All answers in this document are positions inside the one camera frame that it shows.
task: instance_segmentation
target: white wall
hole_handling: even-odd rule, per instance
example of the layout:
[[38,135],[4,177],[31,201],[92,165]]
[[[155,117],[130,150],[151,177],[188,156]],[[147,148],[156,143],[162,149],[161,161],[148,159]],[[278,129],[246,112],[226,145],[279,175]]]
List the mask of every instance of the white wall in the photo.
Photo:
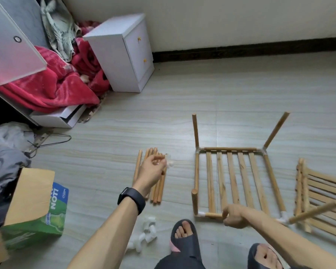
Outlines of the white wall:
[[152,51],[336,37],[336,0],[64,0],[76,20],[147,15]]

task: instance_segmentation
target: green cloth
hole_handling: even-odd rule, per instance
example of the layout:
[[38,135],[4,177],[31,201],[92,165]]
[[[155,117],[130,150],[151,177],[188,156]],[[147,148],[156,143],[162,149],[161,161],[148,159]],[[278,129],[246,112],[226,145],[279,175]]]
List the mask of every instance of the green cloth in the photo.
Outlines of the green cloth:
[[81,35],[81,28],[75,24],[62,0],[41,0],[41,17],[52,49],[70,62],[74,54],[72,43]]

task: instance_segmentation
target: black watch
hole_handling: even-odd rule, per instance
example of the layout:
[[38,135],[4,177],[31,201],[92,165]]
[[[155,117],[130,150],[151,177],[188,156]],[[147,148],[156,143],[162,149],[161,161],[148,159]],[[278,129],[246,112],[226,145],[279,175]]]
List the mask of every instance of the black watch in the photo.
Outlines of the black watch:
[[145,199],[143,195],[141,195],[136,189],[126,187],[118,197],[117,205],[119,205],[126,196],[129,196],[136,203],[138,215],[141,214],[145,207]]

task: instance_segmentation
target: black baseboard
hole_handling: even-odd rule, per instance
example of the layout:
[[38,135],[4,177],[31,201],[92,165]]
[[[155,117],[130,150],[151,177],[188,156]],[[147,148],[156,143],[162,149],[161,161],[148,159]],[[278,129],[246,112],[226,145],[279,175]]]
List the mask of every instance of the black baseboard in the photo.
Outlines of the black baseboard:
[[253,57],[259,55],[282,55],[336,51],[336,38],[306,39],[271,43],[247,44],[225,47],[200,48],[154,52],[154,62]]

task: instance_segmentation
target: cardboard box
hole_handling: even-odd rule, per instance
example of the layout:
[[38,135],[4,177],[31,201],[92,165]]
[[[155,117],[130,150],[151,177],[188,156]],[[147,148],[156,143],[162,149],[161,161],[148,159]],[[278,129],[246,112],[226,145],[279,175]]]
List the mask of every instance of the cardboard box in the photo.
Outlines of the cardboard box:
[[34,111],[30,117],[41,126],[73,128],[85,109],[86,105],[67,106],[49,114]]
[[54,176],[54,171],[22,168],[0,228],[0,262],[10,251],[62,235],[68,189],[55,183]]

